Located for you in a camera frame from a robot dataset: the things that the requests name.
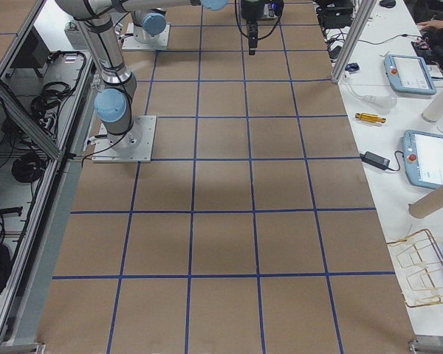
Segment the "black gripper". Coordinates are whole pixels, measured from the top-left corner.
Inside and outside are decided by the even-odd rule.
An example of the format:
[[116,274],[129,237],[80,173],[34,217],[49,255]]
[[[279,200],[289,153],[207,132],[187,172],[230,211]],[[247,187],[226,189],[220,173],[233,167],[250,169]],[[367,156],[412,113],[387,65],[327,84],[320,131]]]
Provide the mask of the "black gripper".
[[247,26],[249,55],[253,55],[253,48],[258,47],[258,21],[264,15],[265,1],[241,0],[241,17]]

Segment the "person forearm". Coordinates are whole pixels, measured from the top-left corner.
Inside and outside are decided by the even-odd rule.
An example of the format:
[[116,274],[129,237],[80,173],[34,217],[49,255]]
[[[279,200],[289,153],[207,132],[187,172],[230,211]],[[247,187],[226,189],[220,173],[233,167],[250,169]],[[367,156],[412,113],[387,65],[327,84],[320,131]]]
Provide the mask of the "person forearm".
[[443,20],[432,19],[429,21],[419,22],[419,23],[417,23],[417,25],[420,26],[423,30],[425,30],[425,29],[442,30],[443,29]]

